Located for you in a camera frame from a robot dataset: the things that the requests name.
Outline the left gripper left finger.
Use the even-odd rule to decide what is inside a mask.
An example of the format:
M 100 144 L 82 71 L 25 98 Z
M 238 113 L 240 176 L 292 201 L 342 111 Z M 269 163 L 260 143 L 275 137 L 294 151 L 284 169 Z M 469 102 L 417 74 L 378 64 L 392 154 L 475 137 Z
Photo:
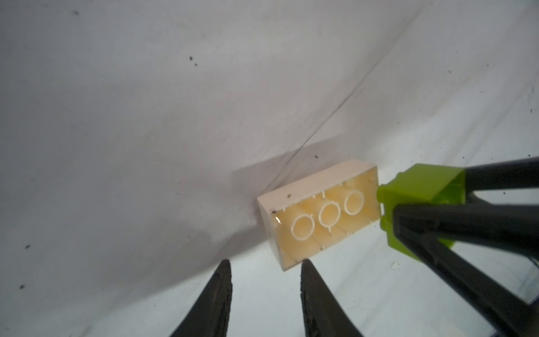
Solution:
M 171 334 L 225 337 L 232 302 L 232 273 L 228 259 L 221 261 L 184 320 Z

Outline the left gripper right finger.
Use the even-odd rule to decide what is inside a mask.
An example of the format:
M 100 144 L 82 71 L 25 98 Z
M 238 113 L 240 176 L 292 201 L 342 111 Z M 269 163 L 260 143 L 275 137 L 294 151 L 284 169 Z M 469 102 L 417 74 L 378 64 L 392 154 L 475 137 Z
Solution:
M 308 259 L 301 264 L 300 297 L 306 336 L 363 336 Z

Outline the cream lego brick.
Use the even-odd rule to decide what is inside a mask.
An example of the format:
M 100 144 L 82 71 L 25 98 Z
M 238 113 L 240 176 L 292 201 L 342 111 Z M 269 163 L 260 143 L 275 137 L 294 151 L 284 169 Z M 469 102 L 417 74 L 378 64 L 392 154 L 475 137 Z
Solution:
M 378 167 L 349 160 L 261 195 L 257 204 L 283 271 L 380 220 Z

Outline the lime green lego cube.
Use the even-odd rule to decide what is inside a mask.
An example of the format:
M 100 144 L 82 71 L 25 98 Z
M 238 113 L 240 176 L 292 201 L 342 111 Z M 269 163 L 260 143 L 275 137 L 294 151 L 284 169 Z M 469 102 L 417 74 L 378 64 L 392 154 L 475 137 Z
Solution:
M 411 258 L 416 256 L 394 235 L 393 211 L 400 204 L 464 204 L 465 170 L 430 164 L 415 164 L 380 185 L 376 197 L 383 205 L 380 227 L 386 232 L 389 247 Z

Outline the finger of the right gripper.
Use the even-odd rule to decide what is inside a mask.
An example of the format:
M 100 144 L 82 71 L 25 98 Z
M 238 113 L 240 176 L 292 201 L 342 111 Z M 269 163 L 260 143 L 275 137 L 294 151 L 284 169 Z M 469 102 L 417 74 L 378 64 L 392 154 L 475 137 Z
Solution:
M 538 207 L 532 205 L 399 205 L 395 237 L 479 312 L 501 336 L 537 336 L 532 306 L 454 253 L 442 240 L 538 257 Z
M 465 169 L 466 192 L 538 188 L 538 157 Z

